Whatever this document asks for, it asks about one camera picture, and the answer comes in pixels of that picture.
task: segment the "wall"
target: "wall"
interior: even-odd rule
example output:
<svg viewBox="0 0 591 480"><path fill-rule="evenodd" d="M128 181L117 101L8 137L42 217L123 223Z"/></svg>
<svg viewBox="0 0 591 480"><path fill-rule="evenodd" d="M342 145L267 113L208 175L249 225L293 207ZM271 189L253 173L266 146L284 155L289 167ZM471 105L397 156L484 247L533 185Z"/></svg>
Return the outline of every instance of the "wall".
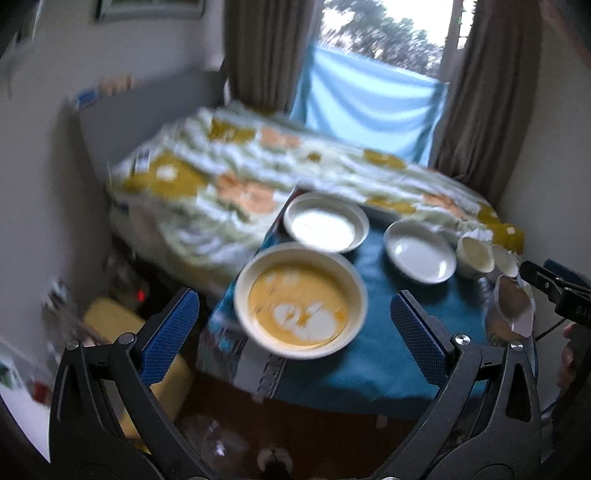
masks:
<svg viewBox="0 0 591 480"><path fill-rule="evenodd" d="M109 224L66 99L104 76L149 79L222 61L223 0L202 20L95 23L96 0L46 0L32 58L0 80L0 338L44 361L40 300L63 277L100 289Z"/></svg>
<svg viewBox="0 0 591 480"><path fill-rule="evenodd" d="M519 162L498 206L501 217L525 231L525 257L553 258L591 275L591 70L554 30L544 32L537 100ZM536 330L559 318L536 297ZM556 391L559 327L538 344L544 402Z"/></svg>

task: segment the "human hand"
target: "human hand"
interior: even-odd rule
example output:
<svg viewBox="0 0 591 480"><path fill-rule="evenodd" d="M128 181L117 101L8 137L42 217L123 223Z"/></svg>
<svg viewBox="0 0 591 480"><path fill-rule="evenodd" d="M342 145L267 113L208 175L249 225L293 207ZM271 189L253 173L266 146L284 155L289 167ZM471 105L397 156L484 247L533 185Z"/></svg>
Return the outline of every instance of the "human hand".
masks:
<svg viewBox="0 0 591 480"><path fill-rule="evenodd" d="M573 331L574 323L564 327L562 335L564 338L570 338ZM562 363L558 371L558 382L557 385L562 390L569 388L570 384L576 378L576 371L574 369L574 352L568 345L562 350Z"/></svg>

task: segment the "sky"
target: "sky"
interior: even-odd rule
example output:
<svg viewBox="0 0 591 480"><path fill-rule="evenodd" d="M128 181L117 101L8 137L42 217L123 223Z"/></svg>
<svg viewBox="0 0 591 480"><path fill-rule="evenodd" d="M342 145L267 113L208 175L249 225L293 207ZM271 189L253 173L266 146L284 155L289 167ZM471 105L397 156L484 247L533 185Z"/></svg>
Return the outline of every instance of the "sky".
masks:
<svg viewBox="0 0 591 480"><path fill-rule="evenodd" d="M388 15L396 20L411 18L415 28L427 30L432 43L443 45L449 29L453 0L382 0ZM465 7L472 11L472 0L465 1ZM340 15L327 14L326 22L332 28L339 28L343 21Z"/></svg>

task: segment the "bed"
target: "bed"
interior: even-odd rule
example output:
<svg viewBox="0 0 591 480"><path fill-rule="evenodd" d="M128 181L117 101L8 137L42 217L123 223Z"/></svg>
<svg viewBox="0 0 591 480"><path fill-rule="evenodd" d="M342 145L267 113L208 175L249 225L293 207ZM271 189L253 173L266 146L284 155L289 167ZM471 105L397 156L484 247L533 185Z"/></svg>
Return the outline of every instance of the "bed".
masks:
<svg viewBox="0 0 591 480"><path fill-rule="evenodd" d="M79 112L113 230L143 259L212 300L264 241L297 185L521 253L522 233L478 194L392 154L282 116L223 106L224 78L192 70Z"/></svg>

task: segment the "bedspread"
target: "bedspread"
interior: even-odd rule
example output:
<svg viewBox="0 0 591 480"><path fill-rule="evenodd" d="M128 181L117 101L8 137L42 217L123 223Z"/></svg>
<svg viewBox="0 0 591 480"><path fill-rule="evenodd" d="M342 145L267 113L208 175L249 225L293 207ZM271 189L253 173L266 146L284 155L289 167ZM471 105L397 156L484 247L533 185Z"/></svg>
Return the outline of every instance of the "bedspread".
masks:
<svg viewBox="0 0 591 480"><path fill-rule="evenodd" d="M237 103L165 125L111 168L109 191L130 235L166 248L152 260L172 272L182 265L182 280L198 290L190 271L206 272L219 294L296 184L418 219L451 243L470 235L522 251L522 233L460 183Z"/></svg>

